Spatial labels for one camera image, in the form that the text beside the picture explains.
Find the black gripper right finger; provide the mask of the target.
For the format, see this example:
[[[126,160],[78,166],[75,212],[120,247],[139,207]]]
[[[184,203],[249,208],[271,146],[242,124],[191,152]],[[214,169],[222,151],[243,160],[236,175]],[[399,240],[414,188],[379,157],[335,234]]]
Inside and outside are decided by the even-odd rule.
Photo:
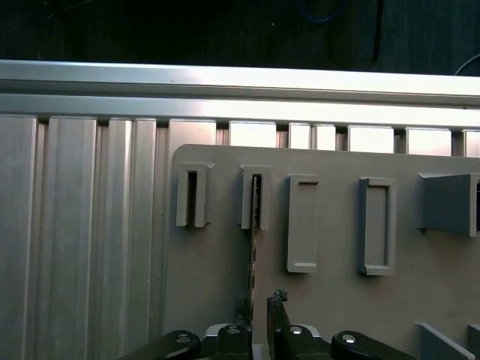
[[[287,291],[267,298],[267,339],[272,359],[411,359],[412,356],[357,331],[340,331],[328,342],[315,328],[292,324],[284,307]]]

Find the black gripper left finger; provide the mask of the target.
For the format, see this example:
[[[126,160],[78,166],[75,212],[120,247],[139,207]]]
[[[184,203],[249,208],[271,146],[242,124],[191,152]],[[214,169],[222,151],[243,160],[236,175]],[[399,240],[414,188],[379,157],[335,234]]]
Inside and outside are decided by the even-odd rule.
[[[232,323],[208,327],[204,337],[175,330],[129,352],[122,359],[252,359],[251,304],[235,299]]]

